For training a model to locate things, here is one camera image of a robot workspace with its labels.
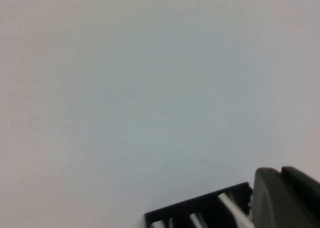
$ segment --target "white cable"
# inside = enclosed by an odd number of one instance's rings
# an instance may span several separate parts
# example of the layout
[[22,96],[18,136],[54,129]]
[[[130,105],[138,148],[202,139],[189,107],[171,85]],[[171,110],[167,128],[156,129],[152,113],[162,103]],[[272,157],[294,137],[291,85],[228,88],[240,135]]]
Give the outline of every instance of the white cable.
[[255,228],[253,222],[246,217],[241,209],[233,203],[225,193],[218,195],[218,198],[228,208],[232,215],[242,223],[242,225],[244,225],[245,228]]
[[195,213],[192,213],[191,215],[189,215],[189,217],[195,228],[203,228]]
[[166,228],[165,223],[164,223],[162,220],[153,222],[153,223],[151,224],[151,227],[152,227],[152,228]]

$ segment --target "white wall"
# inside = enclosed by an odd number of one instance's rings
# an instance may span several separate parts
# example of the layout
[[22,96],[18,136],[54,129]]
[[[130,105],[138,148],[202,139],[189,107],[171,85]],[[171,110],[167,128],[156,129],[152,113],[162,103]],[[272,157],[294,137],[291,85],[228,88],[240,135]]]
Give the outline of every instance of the white wall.
[[294,165],[320,179],[319,0],[0,0],[0,223],[140,228]]

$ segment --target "white wire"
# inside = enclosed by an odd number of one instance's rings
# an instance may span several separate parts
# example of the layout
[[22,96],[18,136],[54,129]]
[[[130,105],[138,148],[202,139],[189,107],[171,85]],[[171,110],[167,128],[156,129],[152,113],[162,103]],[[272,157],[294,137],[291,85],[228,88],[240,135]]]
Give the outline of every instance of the white wire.
[[245,228],[255,228],[253,222],[246,217],[241,209],[235,203],[233,203],[225,193],[218,195],[218,198],[228,208],[234,218],[244,225]]
[[195,228],[203,228],[195,213],[192,213],[191,215],[189,215],[189,217]]

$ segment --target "black plastic object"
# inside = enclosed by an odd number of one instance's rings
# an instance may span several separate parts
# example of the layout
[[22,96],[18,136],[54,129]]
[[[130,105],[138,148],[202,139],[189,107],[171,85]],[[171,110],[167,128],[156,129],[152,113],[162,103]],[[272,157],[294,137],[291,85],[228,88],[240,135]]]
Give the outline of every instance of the black plastic object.
[[[299,196],[293,191],[288,180],[292,172],[286,173],[286,179],[275,169],[259,168],[255,173],[252,198],[253,223],[256,228],[318,228],[318,222],[312,213],[301,205]],[[296,186],[302,193],[303,186]]]
[[246,182],[148,212],[144,215],[145,225],[150,228],[153,222],[163,221],[168,228],[172,218],[174,228],[194,228],[189,215],[200,212],[209,228],[235,228],[232,215],[218,199],[222,193],[232,194],[242,211],[249,214],[252,189]]
[[320,224],[320,183],[291,166],[282,167],[281,175],[298,196],[300,205],[305,206]]

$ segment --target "black device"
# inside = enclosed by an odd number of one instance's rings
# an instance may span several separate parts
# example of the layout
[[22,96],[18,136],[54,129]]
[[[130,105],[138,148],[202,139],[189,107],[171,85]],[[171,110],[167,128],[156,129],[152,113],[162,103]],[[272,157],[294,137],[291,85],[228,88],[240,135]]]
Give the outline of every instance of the black device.
[[205,228],[245,227],[220,194],[226,194],[255,228],[320,228],[320,183],[290,166],[281,172],[257,169],[253,189],[245,182],[148,212],[145,226],[162,221],[165,228],[197,228],[190,218],[197,214]]

